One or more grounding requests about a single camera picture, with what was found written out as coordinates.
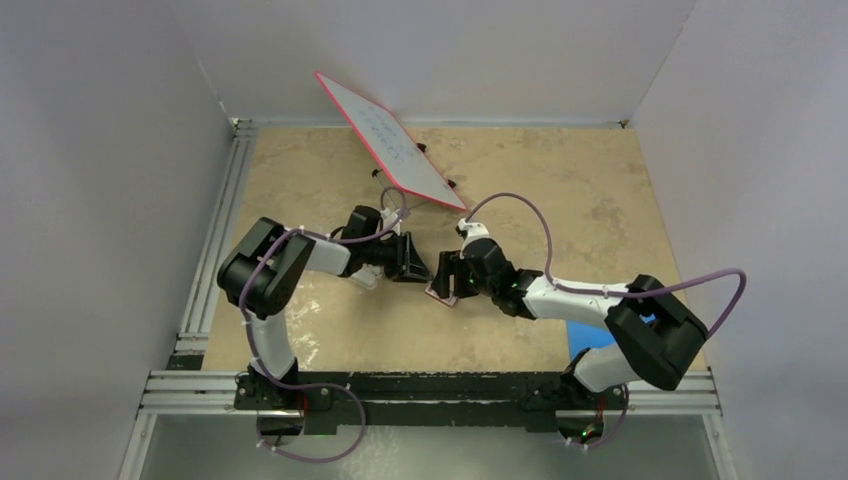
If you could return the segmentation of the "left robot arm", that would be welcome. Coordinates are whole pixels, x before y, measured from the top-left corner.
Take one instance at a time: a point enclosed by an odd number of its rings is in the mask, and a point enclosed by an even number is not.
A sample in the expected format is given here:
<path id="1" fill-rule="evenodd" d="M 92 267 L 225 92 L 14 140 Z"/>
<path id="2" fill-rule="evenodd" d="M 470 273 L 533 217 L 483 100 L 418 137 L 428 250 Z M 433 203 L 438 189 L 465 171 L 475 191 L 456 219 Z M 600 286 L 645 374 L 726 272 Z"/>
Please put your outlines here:
<path id="1" fill-rule="evenodd" d="M 363 205 L 330 234 L 287 229 L 262 217 L 223 262 L 217 285 L 243 315 L 250 368 L 264 377 L 259 395 L 272 408 L 287 408 L 298 395 L 297 359 L 284 311 L 304 273 L 329 274 L 366 289 L 382 280 L 426 284 L 432 279 L 400 222 L 398 211 Z"/>

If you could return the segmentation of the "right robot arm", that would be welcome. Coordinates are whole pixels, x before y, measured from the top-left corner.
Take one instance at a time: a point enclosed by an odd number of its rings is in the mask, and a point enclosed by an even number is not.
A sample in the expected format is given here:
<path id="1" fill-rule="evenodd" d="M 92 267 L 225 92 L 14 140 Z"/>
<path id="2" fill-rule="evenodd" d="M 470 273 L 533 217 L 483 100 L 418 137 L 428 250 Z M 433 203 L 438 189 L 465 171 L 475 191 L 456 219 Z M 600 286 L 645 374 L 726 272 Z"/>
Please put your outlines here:
<path id="1" fill-rule="evenodd" d="M 584 407 L 600 392 L 631 381 L 673 391 L 706 343 L 703 322 L 649 275 L 603 288 L 549 281 L 540 270 L 516 268 L 490 238 L 443 251 L 430 284 L 446 304 L 478 295 L 504 314 L 529 320 L 574 321 L 606 329 L 610 345 L 577 354 L 561 381 L 564 399 Z"/>

